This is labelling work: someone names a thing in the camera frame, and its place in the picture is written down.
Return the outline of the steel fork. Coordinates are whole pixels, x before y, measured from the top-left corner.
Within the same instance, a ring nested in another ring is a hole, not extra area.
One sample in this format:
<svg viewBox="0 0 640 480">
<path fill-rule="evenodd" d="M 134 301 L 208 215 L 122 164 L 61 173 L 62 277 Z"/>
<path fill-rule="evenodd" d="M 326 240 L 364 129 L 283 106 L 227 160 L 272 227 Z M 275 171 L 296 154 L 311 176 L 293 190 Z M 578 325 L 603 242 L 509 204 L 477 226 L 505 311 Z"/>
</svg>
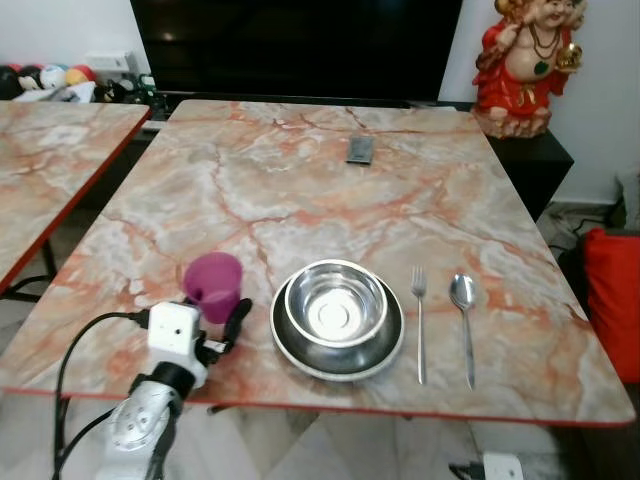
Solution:
<svg viewBox="0 0 640 480">
<path fill-rule="evenodd" d="M 416 328 L 417 333 L 415 335 L 416 342 L 416 355 L 415 365 L 417 374 L 417 383 L 420 385 L 426 384 L 426 340 L 425 340 L 425 294 L 426 294 L 426 278 L 424 270 L 420 266 L 413 266 L 411 274 L 411 293 L 416 298 L 417 308 L 417 320 Z"/>
</svg>

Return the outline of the red cushion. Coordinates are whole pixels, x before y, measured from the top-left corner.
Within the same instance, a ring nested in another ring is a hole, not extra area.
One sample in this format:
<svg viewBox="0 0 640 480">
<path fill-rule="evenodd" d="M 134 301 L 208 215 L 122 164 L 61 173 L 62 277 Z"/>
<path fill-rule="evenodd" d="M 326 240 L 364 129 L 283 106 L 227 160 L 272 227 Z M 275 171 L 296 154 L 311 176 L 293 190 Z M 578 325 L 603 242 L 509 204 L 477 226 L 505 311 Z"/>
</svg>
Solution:
<svg viewBox="0 0 640 480">
<path fill-rule="evenodd" d="M 626 384 L 640 383 L 640 239 L 602 228 L 585 237 L 591 328 Z"/>
</svg>

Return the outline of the steel spoon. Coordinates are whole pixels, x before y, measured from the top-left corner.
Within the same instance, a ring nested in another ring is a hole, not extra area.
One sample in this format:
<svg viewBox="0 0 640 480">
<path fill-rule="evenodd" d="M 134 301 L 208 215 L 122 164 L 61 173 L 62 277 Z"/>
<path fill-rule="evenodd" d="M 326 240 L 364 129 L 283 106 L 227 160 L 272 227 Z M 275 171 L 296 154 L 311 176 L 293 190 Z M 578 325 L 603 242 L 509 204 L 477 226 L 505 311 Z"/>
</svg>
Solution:
<svg viewBox="0 0 640 480">
<path fill-rule="evenodd" d="M 463 273 L 454 274 L 451 288 L 451 301 L 460 311 L 463 365 L 466 370 L 466 381 L 468 389 L 475 389 L 475 362 L 474 362 L 474 342 L 472 342 L 472 330 L 470 324 L 470 314 L 472 306 L 475 306 L 476 292 L 474 279 L 470 275 Z"/>
</svg>

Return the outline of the black television screen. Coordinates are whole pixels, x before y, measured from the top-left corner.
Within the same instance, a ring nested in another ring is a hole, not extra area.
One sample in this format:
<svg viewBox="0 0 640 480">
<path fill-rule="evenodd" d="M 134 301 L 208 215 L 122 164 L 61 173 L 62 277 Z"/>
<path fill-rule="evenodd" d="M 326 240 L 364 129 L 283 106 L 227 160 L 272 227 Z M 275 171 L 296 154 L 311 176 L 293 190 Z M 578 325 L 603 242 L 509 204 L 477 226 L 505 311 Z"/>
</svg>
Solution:
<svg viewBox="0 0 640 480">
<path fill-rule="evenodd" d="M 438 99 L 465 0 L 131 0 L 157 87 Z"/>
</svg>

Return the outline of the red laughing Buddha statue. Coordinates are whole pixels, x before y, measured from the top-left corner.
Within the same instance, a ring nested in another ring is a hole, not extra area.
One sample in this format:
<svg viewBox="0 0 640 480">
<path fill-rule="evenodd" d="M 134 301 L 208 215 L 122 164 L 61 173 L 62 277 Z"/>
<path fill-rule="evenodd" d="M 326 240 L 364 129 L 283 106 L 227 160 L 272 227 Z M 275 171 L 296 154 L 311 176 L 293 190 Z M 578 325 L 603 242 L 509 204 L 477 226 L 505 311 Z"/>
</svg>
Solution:
<svg viewBox="0 0 640 480">
<path fill-rule="evenodd" d="M 486 29 L 477 55 L 472 108 L 493 138 L 547 133 L 550 97 L 562 95 L 580 69 L 573 32 L 584 23 L 586 0 L 494 0 L 500 20 Z"/>
</svg>

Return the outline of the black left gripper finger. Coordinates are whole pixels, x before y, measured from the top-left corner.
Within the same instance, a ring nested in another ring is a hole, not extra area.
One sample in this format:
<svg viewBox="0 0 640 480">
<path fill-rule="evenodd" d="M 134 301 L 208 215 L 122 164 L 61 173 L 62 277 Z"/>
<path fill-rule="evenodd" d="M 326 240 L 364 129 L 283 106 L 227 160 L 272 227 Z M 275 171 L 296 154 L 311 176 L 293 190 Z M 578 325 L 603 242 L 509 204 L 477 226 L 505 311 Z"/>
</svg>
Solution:
<svg viewBox="0 0 640 480">
<path fill-rule="evenodd" d="M 233 351 L 239 335 L 241 335 L 244 319 L 250 314 L 252 307 L 251 298 L 242 298 L 230 311 L 228 321 L 225 323 L 225 351 Z"/>
</svg>

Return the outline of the steel bowl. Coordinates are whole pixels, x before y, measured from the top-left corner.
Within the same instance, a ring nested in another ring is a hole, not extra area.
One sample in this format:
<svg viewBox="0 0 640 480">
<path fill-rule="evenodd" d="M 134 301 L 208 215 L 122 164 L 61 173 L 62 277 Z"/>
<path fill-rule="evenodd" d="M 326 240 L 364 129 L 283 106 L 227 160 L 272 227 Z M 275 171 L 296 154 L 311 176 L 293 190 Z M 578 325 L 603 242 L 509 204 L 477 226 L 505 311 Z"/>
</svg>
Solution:
<svg viewBox="0 0 640 480">
<path fill-rule="evenodd" d="M 355 347 L 384 328 L 390 294 L 364 266 L 324 259 L 296 271 L 283 285 L 285 317 L 317 346 Z"/>
</svg>

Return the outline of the steel plate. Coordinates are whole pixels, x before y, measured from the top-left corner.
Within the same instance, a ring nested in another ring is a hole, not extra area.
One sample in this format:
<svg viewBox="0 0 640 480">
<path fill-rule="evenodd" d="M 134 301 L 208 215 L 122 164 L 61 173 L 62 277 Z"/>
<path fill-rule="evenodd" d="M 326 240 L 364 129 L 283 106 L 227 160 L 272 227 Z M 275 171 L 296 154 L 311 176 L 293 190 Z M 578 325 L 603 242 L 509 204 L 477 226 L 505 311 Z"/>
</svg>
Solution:
<svg viewBox="0 0 640 480">
<path fill-rule="evenodd" d="M 297 332 L 285 312 L 287 284 L 279 285 L 270 315 L 276 349 L 298 370 L 323 380 L 360 381 L 387 369 L 396 361 L 404 343 L 403 314 L 393 289 L 383 279 L 378 279 L 378 284 L 388 301 L 384 328 L 364 343 L 337 349 L 319 346 Z"/>
</svg>

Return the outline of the red yellow plush toy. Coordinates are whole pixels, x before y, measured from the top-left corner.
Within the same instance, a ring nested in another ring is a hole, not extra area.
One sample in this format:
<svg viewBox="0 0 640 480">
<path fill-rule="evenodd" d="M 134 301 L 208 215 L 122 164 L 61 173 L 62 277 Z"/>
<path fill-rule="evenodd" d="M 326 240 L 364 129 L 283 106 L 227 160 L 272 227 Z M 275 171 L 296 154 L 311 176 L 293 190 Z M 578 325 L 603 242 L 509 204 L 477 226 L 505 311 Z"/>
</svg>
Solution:
<svg viewBox="0 0 640 480">
<path fill-rule="evenodd" d="M 65 74 L 67 90 L 77 102 L 92 102 L 97 88 L 96 74 L 87 65 L 74 65 Z"/>
</svg>

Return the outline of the black side cabinet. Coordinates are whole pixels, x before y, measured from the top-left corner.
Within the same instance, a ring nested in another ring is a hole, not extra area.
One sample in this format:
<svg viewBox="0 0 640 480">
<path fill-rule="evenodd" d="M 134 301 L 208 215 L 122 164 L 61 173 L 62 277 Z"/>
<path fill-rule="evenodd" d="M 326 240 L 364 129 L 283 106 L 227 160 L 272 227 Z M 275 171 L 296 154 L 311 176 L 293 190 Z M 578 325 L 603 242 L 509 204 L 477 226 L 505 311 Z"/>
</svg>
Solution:
<svg viewBox="0 0 640 480">
<path fill-rule="evenodd" d="M 488 137 L 486 140 L 532 220 L 538 220 L 570 173 L 573 165 L 570 152 L 550 132 L 531 138 Z"/>
</svg>

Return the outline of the purple plastic cup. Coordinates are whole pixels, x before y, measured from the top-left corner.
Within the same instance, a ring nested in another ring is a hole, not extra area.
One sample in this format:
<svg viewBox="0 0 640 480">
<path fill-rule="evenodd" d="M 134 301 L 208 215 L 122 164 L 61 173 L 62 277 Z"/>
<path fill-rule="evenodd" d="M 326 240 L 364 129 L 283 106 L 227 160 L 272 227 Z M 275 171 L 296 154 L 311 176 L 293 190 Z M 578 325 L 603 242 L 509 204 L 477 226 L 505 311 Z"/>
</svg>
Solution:
<svg viewBox="0 0 640 480">
<path fill-rule="evenodd" d="M 211 324 L 227 324 L 241 296 L 243 268 L 225 252 L 205 253 L 186 269 L 182 289 Z"/>
</svg>

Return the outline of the white wall box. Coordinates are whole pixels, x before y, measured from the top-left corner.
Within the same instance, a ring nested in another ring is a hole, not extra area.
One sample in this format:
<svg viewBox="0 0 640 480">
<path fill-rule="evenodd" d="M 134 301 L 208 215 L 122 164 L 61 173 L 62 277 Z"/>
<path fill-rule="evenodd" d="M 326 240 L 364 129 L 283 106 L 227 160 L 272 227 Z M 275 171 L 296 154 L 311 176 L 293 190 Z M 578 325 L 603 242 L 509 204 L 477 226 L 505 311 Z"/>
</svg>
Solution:
<svg viewBox="0 0 640 480">
<path fill-rule="evenodd" d="M 134 73 L 133 52 L 129 50 L 97 50 L 84 55 L 84 64 L 95 73 Z"/>
</svg>

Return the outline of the black table leg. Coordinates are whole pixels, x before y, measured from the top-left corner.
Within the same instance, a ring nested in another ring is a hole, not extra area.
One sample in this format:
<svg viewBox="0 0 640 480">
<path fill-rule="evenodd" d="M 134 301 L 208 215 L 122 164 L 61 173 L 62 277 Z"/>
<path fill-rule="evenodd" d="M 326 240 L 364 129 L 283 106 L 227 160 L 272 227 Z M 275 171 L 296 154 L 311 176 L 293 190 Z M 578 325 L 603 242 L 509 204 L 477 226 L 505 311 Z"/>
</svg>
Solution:
<svg viewBox="0 0 640 480">
<path fill-rule="evenodd" d="M 46 241 L 41 244 L 41 259 L 44 261 L 46 273 L 44 275 L 27 276 L 27 278 L 19 279 L 17 283 L 9 285 L 3 293 L 0 293 L 0 300 L 27 302 L 32 303 L 32 305 L 40 302 L 41 294 L 26 293 L 23 292 L 23 289 L 26 288 L 27 285 L 35 283 L 49 283 L 55 278 L 55 275 L 58 274 L 58 265 L 56 265 L 54 252 L 52 252 L 49 239 L 46 239 Z"/>
</svg>

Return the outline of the black plush toy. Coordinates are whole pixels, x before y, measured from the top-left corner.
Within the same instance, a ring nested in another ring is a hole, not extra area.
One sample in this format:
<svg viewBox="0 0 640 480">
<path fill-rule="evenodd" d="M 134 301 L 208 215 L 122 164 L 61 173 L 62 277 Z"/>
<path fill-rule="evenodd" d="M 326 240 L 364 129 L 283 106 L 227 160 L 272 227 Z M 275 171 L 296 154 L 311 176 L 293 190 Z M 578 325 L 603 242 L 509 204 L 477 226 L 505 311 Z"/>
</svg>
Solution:
<svg viewBox="0 0 640 480">
<path fill-rule="evenodd" d="M 0 101 L 10 101 L 26 91 L 20 84 L 19 70 L 12 65 L 0 65 Z"/>
</svg>

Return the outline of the small dark rectangular device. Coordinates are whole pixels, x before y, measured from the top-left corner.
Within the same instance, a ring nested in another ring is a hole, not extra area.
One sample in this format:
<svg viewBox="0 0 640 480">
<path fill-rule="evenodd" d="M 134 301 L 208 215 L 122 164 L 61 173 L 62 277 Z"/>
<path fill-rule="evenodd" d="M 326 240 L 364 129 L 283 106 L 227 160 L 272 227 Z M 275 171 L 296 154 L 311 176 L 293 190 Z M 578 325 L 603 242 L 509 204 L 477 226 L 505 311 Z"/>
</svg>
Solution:
<svg viewBox="0 0 640 480">
<path fill-rule="evenodd" d="M 348 141 L 346 163 L 358 166 L 371 166 L 374 150 L 374 137 L 352 136 Z"/>
</svg>

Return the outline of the white blue plush toy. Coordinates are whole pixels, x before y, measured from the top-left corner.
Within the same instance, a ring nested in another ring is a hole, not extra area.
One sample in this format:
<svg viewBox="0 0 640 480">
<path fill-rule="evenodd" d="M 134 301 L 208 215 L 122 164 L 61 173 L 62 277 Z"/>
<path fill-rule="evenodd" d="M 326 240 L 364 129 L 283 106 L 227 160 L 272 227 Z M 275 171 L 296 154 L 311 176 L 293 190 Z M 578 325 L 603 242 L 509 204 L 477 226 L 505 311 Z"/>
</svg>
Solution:
<svg viewBox="0 0 640 480">
<path fill-rule="evenodd" d="M 40 72 L 42 90 L 60 90 L 68 86 L 68 69 L 60 65 L 45 65 Z"/>
</svg>

